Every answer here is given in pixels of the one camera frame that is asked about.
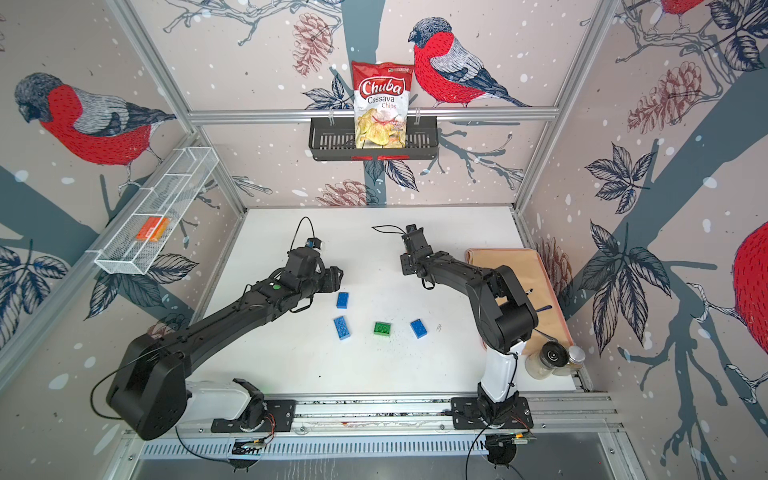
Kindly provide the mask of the small blue lego brick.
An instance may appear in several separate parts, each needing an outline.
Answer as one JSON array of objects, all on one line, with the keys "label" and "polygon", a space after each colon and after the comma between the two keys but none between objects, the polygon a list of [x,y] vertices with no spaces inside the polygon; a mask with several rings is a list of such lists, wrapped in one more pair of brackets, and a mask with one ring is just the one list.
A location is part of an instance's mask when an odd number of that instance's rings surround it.
[{"label": "small blue lego brick", "polygon": [[340,292],[337,297],[336,307],[338,309],[347,309],[348,308],[348,302],[349,302],[349,293],[348,292]]}]

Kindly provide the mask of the long blue lego brick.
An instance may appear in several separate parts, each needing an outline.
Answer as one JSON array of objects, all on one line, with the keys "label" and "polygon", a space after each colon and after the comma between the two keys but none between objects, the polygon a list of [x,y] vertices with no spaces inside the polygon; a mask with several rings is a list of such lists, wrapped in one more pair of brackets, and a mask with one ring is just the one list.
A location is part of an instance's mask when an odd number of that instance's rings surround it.
[{"label": "long blue lego brick", "polygon": [[351,336],[351,332],[344,316],[335,318],[333,324],[340,340],[345,340]]}]

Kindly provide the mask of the green lego brick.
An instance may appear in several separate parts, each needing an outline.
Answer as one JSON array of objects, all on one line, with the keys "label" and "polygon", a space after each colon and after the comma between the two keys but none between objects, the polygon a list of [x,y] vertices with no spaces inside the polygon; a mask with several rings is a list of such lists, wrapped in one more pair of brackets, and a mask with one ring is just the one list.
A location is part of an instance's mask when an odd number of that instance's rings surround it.
[{"label": "green lego brick", "polygon": [[378,336],[389,337],[391,335],[392,326],[386,322],[376,322],[374,324],[373,333]]}]

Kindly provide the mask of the blue square lego brick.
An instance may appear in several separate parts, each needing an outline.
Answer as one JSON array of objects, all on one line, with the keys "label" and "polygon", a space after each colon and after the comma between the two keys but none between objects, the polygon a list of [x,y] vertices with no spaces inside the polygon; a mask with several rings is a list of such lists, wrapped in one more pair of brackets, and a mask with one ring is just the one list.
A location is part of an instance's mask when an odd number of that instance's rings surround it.
[{"label": "blue square lego brick", "polygon": [[417,339],[423,338],[428,334],[428,331],[421,319],[413,320],[410,323],[410,327]]}]

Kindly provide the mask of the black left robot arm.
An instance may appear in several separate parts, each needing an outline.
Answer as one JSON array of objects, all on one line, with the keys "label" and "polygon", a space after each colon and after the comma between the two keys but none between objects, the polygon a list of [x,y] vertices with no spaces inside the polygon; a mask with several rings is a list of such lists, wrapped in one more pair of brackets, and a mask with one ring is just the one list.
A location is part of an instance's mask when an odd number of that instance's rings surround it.
[{"label": "black left robot arm", "polygon": [[300,312],[301,301],[339,291],[343,276],[340,268],[323,263],[317,249],[289,251],[284,267],[246,286],[216,313],[162,338],[142,334],[131,341],[107,390],[107,405],[144,440],[194,414],[203,417],[202,393],[187,378],[243,335]]}]

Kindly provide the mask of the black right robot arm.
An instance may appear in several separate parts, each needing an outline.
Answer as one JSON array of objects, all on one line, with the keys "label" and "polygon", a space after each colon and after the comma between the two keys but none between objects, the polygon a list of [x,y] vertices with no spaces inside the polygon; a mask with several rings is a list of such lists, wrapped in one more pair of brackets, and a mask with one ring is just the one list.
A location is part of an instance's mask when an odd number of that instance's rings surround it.
[{"label": "black right robot arm", "polygon": [[437,285],[467,297],[475,327],[486,347],[485,369],[477,389],[479,417],[488,426],[514,421],[528,429],[518,373],[523,350],[539,324],[538,313],[514,271],[474,266],[445,251],[435,252],[424,229],[408,225],[401,233],[402,273],[420,279],[426,290]]}]

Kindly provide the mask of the tan wooden tray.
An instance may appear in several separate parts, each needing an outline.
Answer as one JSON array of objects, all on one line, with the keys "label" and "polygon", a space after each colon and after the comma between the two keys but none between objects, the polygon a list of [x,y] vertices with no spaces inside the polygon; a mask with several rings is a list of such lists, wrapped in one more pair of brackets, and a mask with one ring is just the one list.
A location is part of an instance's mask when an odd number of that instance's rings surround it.
[{"label": "tan wooden tray", "polygon": [[523,354],[538,352],[548,341],[557,340],[568,349],[573,340],[559,306],[557,296],[550,283],[539,254],[531,249],[469,249],[466,260],[478,267],[497,268],[509,266],[525,291],[531,291],[528,298],[535,309],[550,306],[538,313],[539,332],[533,332]]}]

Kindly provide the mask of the Chuba cassava chips bag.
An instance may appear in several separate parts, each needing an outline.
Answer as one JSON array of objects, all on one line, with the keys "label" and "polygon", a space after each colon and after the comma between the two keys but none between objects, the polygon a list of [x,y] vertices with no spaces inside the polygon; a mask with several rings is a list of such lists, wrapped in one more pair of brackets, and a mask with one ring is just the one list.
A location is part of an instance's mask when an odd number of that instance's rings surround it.
[{"label": "Chuba cassava chips bag", "polygon": [[357,149],[406,145],[413,65],[352,63]]}]

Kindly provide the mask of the clear bottle black cap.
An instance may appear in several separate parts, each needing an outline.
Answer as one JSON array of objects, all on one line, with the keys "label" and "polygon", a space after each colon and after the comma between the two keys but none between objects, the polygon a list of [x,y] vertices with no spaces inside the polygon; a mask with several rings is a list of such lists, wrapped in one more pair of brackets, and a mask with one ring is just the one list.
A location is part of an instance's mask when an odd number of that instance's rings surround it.
[{"label": "clear bottle black cap", "polygon": [[525,362],[527,373],[536,380],[550,376],[572,376],[580,370],[586,360],[584,350],[572,345],[565,347],[556,341],[548,341]]}]

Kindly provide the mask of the orange red block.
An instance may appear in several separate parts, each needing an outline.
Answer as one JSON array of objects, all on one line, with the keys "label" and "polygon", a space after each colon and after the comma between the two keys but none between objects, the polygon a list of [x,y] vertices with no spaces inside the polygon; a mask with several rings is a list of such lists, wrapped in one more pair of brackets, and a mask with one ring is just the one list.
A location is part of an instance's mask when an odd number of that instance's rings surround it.
[{"label": "orange red block", "polygon": [[168,217],[149,217],[139,229],[135,239],[141,242],[159,242],[169,224]]}]

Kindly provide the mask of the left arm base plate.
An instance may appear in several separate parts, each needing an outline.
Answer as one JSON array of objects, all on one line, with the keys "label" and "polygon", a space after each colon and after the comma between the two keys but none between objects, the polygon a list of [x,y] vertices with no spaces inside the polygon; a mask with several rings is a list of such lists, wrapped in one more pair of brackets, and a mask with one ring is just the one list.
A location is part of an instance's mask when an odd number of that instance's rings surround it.
[{"label": "left arm base plate", "polygon": [[251,401],[234,419],[214,419],[211,432],[220,434],[289,432],[296,406],[297,402],[292,399]]}]

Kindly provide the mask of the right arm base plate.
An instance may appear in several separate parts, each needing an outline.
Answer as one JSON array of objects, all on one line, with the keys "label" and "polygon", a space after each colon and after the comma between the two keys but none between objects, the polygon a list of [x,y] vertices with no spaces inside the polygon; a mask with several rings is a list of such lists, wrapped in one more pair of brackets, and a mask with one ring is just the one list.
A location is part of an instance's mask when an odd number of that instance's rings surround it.
[{"label": "right arm base plate", "polygon": [[517,396],[503,403],[481,402],[474,397],[451,399],[450,416],[455,430],[530,430],[534,426],[528,399]]}]

